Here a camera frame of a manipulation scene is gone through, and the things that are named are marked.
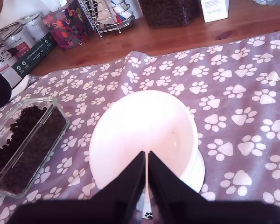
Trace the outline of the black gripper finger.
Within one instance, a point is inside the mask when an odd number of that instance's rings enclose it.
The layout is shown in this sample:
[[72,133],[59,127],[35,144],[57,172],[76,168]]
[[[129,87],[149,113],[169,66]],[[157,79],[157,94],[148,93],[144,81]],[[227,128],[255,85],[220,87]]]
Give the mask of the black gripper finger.
[[138,199],[145,185],[145,153],[141,151],[128,166],[86,203],[129,203]]
[[200,194],[205,177],[205,165],[200,152],[194,166],[186,167],[178,177],[154,153],[148,154],[148,184],[158,203],[206,203]]

